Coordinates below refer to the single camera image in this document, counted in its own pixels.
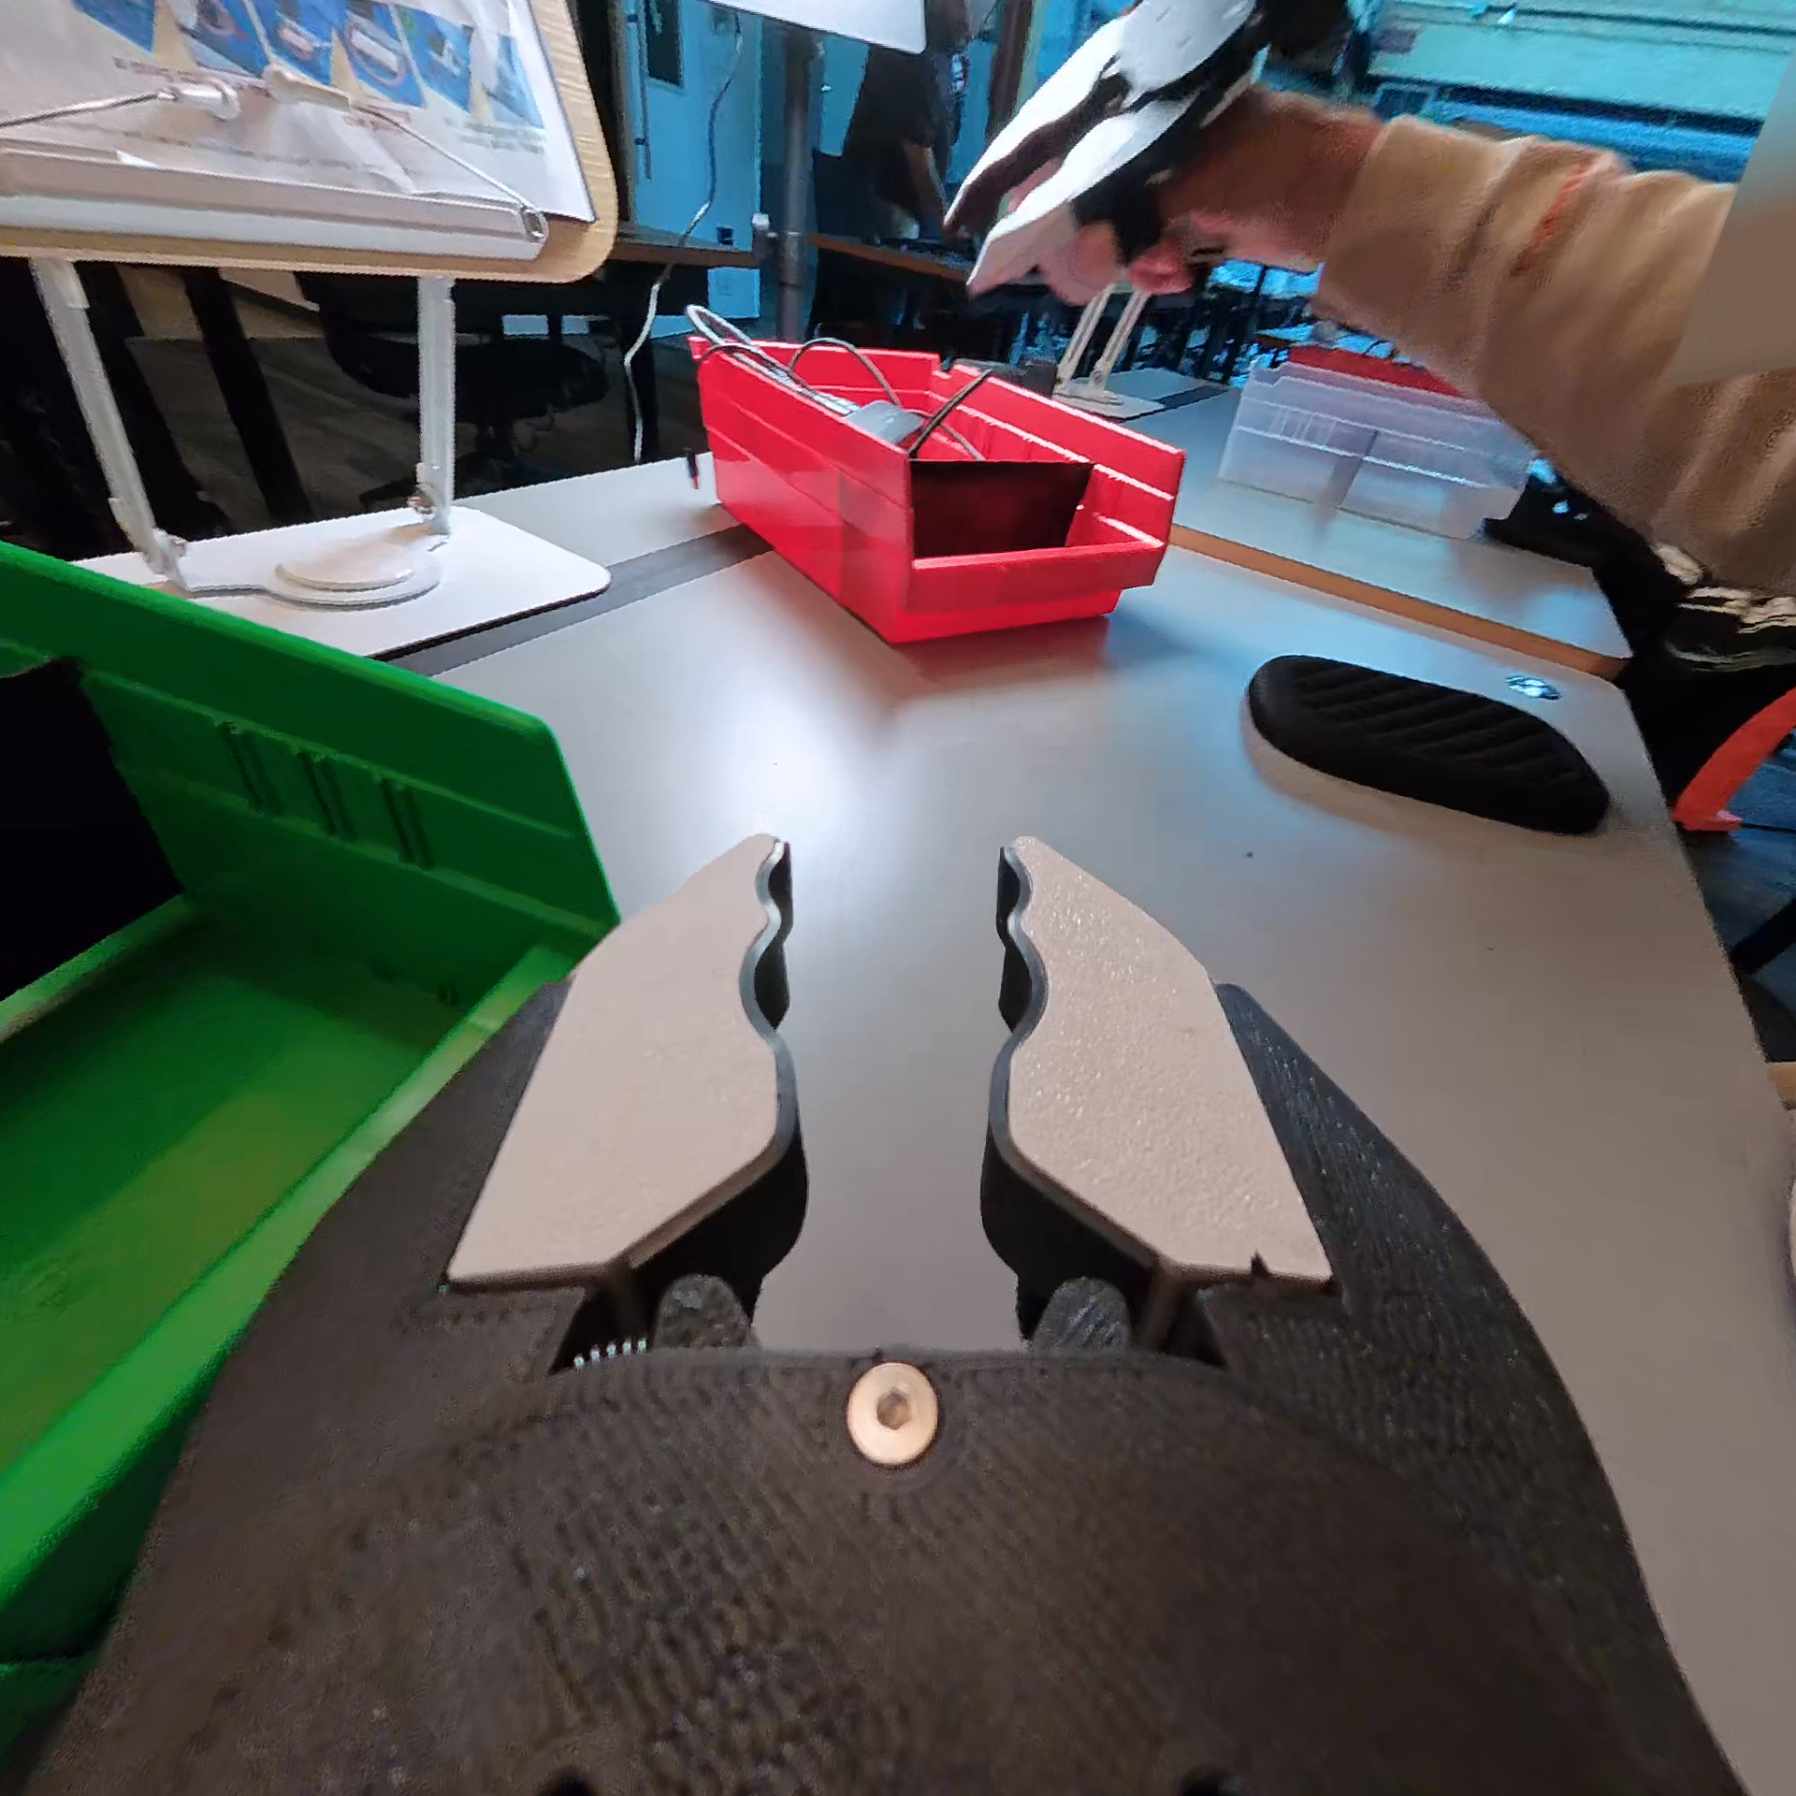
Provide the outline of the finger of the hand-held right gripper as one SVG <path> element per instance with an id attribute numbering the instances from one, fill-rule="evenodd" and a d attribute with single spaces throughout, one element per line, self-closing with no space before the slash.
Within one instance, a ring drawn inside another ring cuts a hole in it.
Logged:
<path id="1" fill-rule="evenodd" d="M 1035 276 L 1055 293 L 1103 293 L 1120 279 L 1106 214 L 1113 185 L 1113 175 L 1065 169 L 1001 185 L 998 169 L 973 169 L 964 180 L 964 227 L 980 235 L 972 291 Z"/>
<path id="2" fill-rule="evenodd" d="M 1040 218 L 1158 238 L 1158 188 L 1259 73 L 1259 7 L 1146 2 L 1108 21 L 989 140 L 947 211 L 956 233 Z"/>

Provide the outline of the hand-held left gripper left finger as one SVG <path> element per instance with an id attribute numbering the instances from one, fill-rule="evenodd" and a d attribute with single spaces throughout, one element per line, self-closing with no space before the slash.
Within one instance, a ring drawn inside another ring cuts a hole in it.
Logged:
<path id="1" fill-rule="evenodd" d="M 743 838 L 583 956 L 446 1279 L 465 1292 L 640 1272 L 787 1161 L 791 854 Z"/>

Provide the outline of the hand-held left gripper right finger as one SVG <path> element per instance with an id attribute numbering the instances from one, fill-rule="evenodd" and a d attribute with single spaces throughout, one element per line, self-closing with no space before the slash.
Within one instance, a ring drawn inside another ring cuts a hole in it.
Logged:
<path id="1" fill-rule="evenodd" d="M 1204 962 L 1041 838 L 998 861 L 982 1223 L 1018 1285 L 1128 1296 L 1334 1275 Z"/>

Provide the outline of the small red plastic bin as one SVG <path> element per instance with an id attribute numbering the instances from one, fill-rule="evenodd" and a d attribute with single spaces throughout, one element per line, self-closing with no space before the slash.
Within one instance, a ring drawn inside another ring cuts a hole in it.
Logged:
<path id="1" fill-rule="evenodd" d="M 1113 613 L 1173 542 L 1183 449 L 972 363 L 689 326 L 719 503 L 887 644 Z M 911 459 L 1088 459 L 1062 549 L 914 557 Z"/>

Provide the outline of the green plastic bin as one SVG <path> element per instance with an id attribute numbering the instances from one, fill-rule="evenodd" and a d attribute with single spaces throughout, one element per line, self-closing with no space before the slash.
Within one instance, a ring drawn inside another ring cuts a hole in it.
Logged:
<path id="1" fill-rule="evenodd" d="M 80 665 L 182 885 L 4 997 L 12 1771 L 282 1268 L 618 909 L 524 710 L 16 544 L 3 649 Z"/>

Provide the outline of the person's right forearm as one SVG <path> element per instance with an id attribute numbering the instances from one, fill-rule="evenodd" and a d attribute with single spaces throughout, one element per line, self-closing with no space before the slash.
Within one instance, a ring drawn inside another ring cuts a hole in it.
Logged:
<path id="1" fill-rule="evenodd" d="M 1425 119 L 1372 139 L 1320 297 L 1723 584 L 1793 591 L 1794 374 L 1676 385 L 1731 185 Z"/>

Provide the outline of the person's right hand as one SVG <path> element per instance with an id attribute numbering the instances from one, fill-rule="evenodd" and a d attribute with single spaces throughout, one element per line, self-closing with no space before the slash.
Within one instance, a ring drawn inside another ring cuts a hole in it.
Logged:
<path id="1" fill-rule="evenodd" d="M 1173 297 L 1200 264 L 1224 260 L 1315 272 L 1381 127 L 1369 108 L 1254 86 L 1148 185 L 1152 244 L 1124 254 L 1117 230 L 1094 222 L 1045 253 L 1040 277 L 1086 304 L 1119 281 Z"/>

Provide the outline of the black divider of red bin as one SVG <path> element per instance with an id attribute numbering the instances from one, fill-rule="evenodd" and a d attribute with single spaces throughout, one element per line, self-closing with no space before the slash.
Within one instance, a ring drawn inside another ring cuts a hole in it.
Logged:
<path id="1" fill-rule="evenodd" d="M 914 557 L 1067 548 L 1088 459 L 911 459 Z"/>

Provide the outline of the clear plastic organizer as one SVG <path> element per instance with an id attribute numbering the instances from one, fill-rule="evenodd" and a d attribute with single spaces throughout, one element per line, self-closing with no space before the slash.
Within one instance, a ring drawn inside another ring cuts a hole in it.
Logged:
<path id="1" fill-rule="evenodd" d="M 1433 374 L 1353 352 L 1291 352 L 1250 374 L 1220 479 L 1469 541 L 1511 512 L 1534 467 L 1521 433 Z"/>

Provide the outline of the black wrist rest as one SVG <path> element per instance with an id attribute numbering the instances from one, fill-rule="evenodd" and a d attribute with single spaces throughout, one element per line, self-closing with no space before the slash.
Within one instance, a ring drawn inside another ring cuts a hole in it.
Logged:
<path id="1" fill-rule="evenodd" d="M 1563 838 L 1611 814 L 1611 789 L 1576 743 L 1487 694 L 1282 656 L 1250 680 L 1246 714 L 1272 750 L 1367 790 Z"/>

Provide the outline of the printed instruction sheet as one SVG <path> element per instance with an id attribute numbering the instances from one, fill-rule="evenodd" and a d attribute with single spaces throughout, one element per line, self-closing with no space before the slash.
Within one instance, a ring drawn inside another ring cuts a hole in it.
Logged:
<path id="1" fill-rule="evenodd" d="M 58 209 L 536 241 L 595 222 L 531 5 L 9 2 L 4 219 Z"/>

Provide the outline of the black divider of green bin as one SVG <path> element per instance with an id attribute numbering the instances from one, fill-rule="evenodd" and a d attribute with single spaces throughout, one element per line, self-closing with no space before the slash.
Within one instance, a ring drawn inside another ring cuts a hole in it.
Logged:
<path id="1" fill-rule="evenodd" d="M 3 997 L 179 896 L 80 665 L 3 680 Z"/>

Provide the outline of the orange plastic part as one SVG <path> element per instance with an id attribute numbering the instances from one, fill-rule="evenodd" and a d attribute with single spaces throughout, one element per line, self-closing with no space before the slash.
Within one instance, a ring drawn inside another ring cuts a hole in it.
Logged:
<path id="1" fill-rule="evenodd" d="M 1747 717 L 1694 771 L 1671 805 L 1689 836 L 1732 836 L 1742 827 L 1735 799 L 1794 732 L 1794 688 Z"/>

